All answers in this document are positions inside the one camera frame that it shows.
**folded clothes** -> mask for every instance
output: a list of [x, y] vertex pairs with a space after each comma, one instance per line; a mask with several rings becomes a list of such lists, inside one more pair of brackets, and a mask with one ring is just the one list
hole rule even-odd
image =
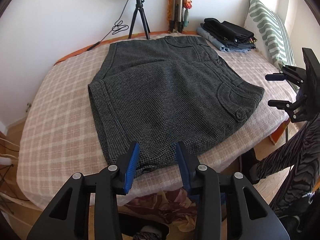
[[208, 33], [206, 30], [204, 30], [201, 27], [198, 27], [196, 29], [196, 32], [204, 37], [206, 40], [210, 41], [217, 49], [224, 51], [224, 52], [229, 52], [230, 49], [228, 47], [226, 47], [225, 45], [223, 45], [220, 41], [218, 41], [216, 38], [214, 38], [213, 36], [210, 35], [210, 33]]
[[256, 48], [254, 42], [256, 42], [257, 40], [254, 37], [253, 37], [253, 39], [250, 38], [250, 41], [248, 41], [247, 43], [235, 43], [235, 42], [230, 41], [230, 40], [225, 40], [225, 38], [221, 39], [220, 38], [220, 36], [221, 36], [220, 34], [216, 35], [214, 32], [211, 32], [209, 29], [206, 29], [205, 28], [205, 26], [206, 26], [205, 24], [201, 23], [200, 25], [213, 38], [217, 39], [220, 43], [222, 43], [224, 46], [228, 47], [232, 51], [244, 50], [246, 52], [246, 51], [249, 51], [251, 49], [255, 49]]
[[226, 21], [221, 23], [215, 18], [204, 19], [203, 28], [220, 41], [228, 40], [235, 44], [247, 44], [254, 43], [255, 40], [254, 34], [245, 28]]
[[247, 51], [251, 50], [251, 48], [249, 48], [249, 49], [241, 49], [241, 48], [233, 47], [233, 46], [228, 48], [228, 46], [225, 46], [224, 44], [222, 44], [220, 41], [218, 41], [216, 38], [214, 38], [212, 35], [210, 35], [210, 33], [208, 33], [203, 28], [198, 27], [196, 29], [196, 31], [200, 36], [202, 36], [205, 39], [207, 39], [208, 41], [210, 41], [217, 49], [219, 49], [221, 51], [224, 51], [224, 52], [230, 52], [230, 51], [247, 52]]

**button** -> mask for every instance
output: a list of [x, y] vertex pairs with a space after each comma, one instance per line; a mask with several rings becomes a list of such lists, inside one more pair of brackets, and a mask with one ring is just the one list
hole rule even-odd
[[243, 119], [243, 116], [240, 113], [240, 111], [236, 111], [236, 117], [237, 117], [238, 120], [242, 120]]

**tweed fabric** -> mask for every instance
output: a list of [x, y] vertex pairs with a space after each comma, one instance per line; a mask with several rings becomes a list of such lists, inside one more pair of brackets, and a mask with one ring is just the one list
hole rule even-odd
[[244, 125], [263, 94], [194, 36], [111, 44], [89, 85], [106, 161], [115, 163], [137, 141], [136, 176], [175, 164], [179, 140], [196, 155], [222, 142]]
[[[151, 39], [167, 35], [153, 35]], [[109, 47], [110, 44], [97, 47], [52, 67], [32, 103], [20, 142], [17, 183], [24, 195], [42, 209], [73, 173], [89, 175], [108, 165], [92, 117], [88, 84], [101, 68]], [[288, 119], [285, 111], [269, 107], [268, 100], [294, 102], [296, 94], [287, 82], [265, 80], [266, 74], [277, 70], [259, 53], [216, 52], [245, 81], [265, 89], [262, 101], [248, 121], [226, 140], [199, 155], [201, 163], [221, 172]], [[118, 205], [138, 196], [181, 186], [177, 165], [158, 169], [136, 178], [129, 194], [117, 196]]]

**green striped cushion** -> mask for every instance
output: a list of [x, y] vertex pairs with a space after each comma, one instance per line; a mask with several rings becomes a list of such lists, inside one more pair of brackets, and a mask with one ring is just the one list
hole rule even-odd
[[280, 17], [259, 0], [250, 0], [249, 16], [268, 47], [273, 65], [278, 69], [281, 69], [283, 64], [294, 66], [290, 39]]

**gray wool shorts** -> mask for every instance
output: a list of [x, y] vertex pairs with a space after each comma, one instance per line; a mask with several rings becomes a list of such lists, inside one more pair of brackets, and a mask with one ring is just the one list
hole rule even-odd
[[107, 163], [137, 141], [136, 176], [175, 164], [180, 140], [195, 155], [222, 142], [264, 94], [196, 36], [113, 43], [88, 89]]

